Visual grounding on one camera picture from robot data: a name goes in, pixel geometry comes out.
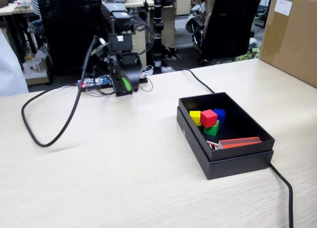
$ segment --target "yellow cube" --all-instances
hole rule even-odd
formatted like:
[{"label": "yellow cube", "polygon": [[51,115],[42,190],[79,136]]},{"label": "yellow cube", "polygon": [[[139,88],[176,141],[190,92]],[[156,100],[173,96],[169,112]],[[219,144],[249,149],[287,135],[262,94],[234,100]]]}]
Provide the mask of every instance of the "yellow cube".
[{"label": "yellow cube", "polygon": [[193,119],[196,126],[201,126],[200,123],[200,111],[190,111],[189,112],[190,117]]}]

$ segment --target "white label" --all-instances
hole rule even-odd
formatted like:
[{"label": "white label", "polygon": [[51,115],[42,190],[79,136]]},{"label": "white label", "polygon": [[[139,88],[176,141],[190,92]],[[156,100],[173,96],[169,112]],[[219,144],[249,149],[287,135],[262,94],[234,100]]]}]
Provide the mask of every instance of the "white label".
[{"label": "white label", "polygon": [[292,4],[293,3],[288,0],[277,0],[274,11],[288,16],[291,11]]},{"label": "white label", "polygon": [[123,41],[123,36],[117,36],[118,41]]}]

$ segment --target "desk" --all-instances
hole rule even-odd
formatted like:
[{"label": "desk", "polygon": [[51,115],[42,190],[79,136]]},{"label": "desk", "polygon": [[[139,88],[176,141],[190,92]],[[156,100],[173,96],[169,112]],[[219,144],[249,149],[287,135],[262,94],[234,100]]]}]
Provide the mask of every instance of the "desk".
[{"label": "desk", "polygon": [[[293,186],[295,227],[315,227],[317,89],[259,59],[193,71],[276,139],[272,163]],[[0,227],[288,227],[288,190],[271,169],[206,180],[176,107],[209,91],[189,72],[149,78],[151,92],[82,94],[49,148],[32,141],[21,118],[38,93],[0,98]],[[76,94],[59,89],[27,107],[41,142],[60,131]]]},{"label": "desk", "polygon": [[[144,0],[127,0],[123,5],[125,7],[143,7]],[[154,6],[153,0],[147,0],[149,6]],[[32,7],[14,10],[18,6],[17,3],[10,3],[9,6],[5,6],[0,8],[0,16],[12,15],[12,14],[20,14],[20,13],[33,13]]]}]

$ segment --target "black box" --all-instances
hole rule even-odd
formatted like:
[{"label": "black box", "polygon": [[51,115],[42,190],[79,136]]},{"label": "black box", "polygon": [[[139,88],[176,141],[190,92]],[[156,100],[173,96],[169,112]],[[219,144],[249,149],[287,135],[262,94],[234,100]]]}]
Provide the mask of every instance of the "black box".
[{"label": "black box", "polygon": [[[189,111],[208,109],[225,109],[226,112],[225,124],[220,125],[216,136],[203,134],[203,127],[197,127],[189,115]],[[269,166],[274,139],[226,93],[179,99],[177,122],[208,179],[261,170]],[[256,136],[262,143],[223,150],[212,150],[206,142],[218,143],[219,140]]]}]

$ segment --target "blue cube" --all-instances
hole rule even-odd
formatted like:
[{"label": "blue cube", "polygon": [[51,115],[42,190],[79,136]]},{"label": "blue cube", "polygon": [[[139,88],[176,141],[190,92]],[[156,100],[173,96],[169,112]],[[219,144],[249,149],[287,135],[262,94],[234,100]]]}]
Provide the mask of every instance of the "blue cube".
[{"label": "blue cube", "polygon": [[224,109],[214,109],[214,113],[218,115],[218,119],[220,124],[224,124],[224,119],[226,118],[226,113],[224,112]]}]

